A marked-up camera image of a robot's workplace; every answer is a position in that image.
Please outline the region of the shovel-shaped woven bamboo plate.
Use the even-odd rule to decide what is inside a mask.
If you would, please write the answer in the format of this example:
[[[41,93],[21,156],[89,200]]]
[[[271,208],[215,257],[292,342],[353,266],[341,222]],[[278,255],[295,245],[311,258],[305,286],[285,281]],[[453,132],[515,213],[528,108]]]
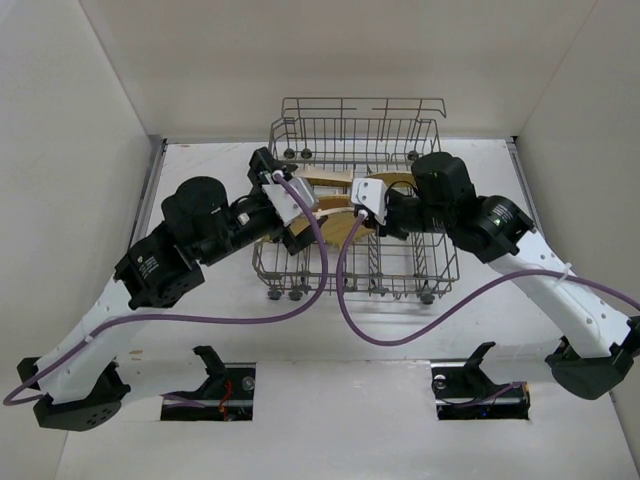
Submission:
[[[352,170],[332,171],[315,167],[298,169],[294,175],[305,179],[311,186],[317,187],[346,188],[351,186],[354,179]]]

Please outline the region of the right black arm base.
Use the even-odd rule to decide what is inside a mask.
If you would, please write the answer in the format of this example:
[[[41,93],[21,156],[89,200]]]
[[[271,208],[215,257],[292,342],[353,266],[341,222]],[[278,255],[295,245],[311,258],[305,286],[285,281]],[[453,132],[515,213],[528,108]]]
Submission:
[[[495,383],[481,364],[495,342],[482,343],[467,359],[430,364],[431,389],[440,421],[529,420],[530,393],[526,383]]]

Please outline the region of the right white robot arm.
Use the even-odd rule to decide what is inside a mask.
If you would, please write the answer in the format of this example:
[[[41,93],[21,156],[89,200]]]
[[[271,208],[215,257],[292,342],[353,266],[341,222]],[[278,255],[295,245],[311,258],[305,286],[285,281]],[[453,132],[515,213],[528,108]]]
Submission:
[[[382,187],[375,209],[381,234],[446,234],[513,283],[561,332],[542,344],[487,347],[478,368],[488,379],[555,381],[587,400],[624,380],[639,354],[638,320],[573,282],[571,268],[516,203],[477,195],[464,161],[446,152],[416,159],[410,176]]]

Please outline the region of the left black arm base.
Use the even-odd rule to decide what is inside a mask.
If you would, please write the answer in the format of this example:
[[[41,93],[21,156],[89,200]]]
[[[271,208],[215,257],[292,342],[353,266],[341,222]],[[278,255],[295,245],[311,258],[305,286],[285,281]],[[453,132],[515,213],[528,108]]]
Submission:
[[[254,363],[224,363],[211,346],[193,353],[204,365],[197,387],[163,396],[160,420],[168,422],[252,421],[256,387]]]

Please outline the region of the square woven bamboo plate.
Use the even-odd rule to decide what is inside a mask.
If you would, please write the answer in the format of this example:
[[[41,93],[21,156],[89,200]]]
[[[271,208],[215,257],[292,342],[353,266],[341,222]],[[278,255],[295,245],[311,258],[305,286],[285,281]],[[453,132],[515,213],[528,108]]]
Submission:
[[[350,197],[348,195],[325,195],[318,198],[318,203],[314,207],[315,212],[329,211],[333,209],[352,209]]]

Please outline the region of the rectangular woven bamboo plate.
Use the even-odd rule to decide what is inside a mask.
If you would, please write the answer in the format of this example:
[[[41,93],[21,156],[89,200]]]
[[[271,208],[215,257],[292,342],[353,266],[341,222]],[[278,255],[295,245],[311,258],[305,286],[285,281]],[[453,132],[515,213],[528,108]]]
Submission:
[[[355,222],[353,210],[350,207],[339,207],[328,210],[318,210],[314,212],[313,215],[318,221],[318,225],[320,225],[325,243],[336,247],[344,246],[347,236]],[[309,226],[308,219],[304,215],[299,216],[289,225],[294,235],[300,234]],[[354,236],[354,241],[374,233],[375,231],[373,229],[360,225]],[[262,237],[260,241],[275,242],[269,235]]]

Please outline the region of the round woven bamboo plate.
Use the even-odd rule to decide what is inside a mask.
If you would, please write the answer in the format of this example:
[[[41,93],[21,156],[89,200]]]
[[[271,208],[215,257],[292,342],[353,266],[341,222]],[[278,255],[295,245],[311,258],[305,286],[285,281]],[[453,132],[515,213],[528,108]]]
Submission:
[[[404,182],[411,185],[415,185],[415,179],[410,171],[384,171],[376,172],[368,175],[369,179],[377,179],[385,182],[386,185],[391,185],[395,182]]]

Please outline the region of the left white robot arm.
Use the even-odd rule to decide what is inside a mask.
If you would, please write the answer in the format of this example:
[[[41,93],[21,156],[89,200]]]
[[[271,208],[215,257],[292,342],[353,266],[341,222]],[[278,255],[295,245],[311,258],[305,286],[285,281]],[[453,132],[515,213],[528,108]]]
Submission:
[[[293,165],[260,148],[248,177],[250,192],[233,201],[215,178],[184,181],[162,202],[161,223],[124,254],[70,334],[49,354],[18,364],[23,386],[37,391],[33,411],[41,427],[91,430],[146,397],[206,408],[229,396],[227,368],[212,347],[196,346],[171,362],[136,354],[131,342],[149,323],[174,319],[178,301],[203,284],[204,267],[267,236],[293,253],[320,241],[316,221],[304,233],[291,230],[318,202]]]

